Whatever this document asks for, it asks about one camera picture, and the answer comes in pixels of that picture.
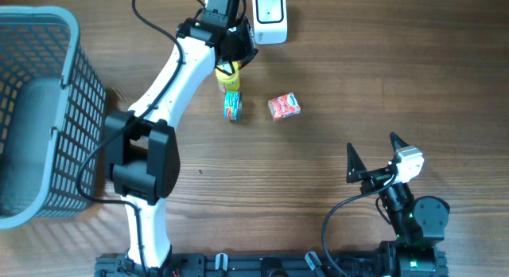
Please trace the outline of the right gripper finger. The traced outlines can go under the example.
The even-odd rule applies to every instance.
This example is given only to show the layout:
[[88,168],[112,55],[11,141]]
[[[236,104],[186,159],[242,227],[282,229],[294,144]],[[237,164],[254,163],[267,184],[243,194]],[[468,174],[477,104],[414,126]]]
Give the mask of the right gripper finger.
[[367,168],[363,164],[356,149],[351,143],[347,144],[347,183],[356,183],[367,179]]
[[390,133],[390,143],[394,151],[401,150],[409,146],[409,144],[403,141],[395,132]]

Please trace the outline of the yellow lidded jar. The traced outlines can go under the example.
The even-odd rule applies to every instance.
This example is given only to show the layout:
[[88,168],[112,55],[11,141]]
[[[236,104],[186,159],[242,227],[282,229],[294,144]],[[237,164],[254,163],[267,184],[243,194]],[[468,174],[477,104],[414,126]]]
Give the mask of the yellow lidded jar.
[[232,64],[220,64],[215,70],[216,79],[219,89],[222,92],[235,92],[240,87],[239,63],[237,61]]

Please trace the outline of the colourful tin can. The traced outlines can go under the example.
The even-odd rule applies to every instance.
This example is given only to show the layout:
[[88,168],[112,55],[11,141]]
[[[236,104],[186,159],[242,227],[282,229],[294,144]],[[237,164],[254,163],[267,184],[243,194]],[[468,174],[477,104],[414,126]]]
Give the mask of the colourful tin can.
[[224,118],[229,122],[238,122],[242,114],[242,93],[226,92],[223,104]]

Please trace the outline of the red snack box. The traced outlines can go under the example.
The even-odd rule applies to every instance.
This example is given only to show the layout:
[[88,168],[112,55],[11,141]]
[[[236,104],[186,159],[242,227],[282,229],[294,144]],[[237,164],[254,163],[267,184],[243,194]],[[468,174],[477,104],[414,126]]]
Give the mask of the red snack box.
[[269,100],[268,107],[273,121],[285,119],[301,112],[301,107],[293,92]]

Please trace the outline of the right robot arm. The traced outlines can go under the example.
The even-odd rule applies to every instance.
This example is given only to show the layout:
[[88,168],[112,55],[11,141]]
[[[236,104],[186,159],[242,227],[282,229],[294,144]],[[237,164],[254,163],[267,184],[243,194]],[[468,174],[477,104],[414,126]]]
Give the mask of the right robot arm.
[[423,153],[390,133],[394,156],[387,166],[367,170],[352,144],[347,145],[347,182],[360,182],[362,194],[377,193],[386,221],[396,239],[383,241],[372,252],[352,252],[341,260],[351,262],[357,276],[447,276],[445,253],[437,244],[445,239],[450,206],[439,197],[416,198],[408,183],[424,165]]

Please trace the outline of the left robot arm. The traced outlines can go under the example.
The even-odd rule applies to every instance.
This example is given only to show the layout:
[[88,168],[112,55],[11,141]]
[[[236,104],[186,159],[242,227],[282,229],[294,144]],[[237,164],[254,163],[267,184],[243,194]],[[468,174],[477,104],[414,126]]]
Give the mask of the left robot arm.
[[246,9],[246,0],[208,0],[177,27],[170,58],[146,93],[106,118],[106,176],[129,218],[122,274],[161,276],[169,268],[165,199],[181,167],[176,129],[209,74],[233,77],[256,56]]

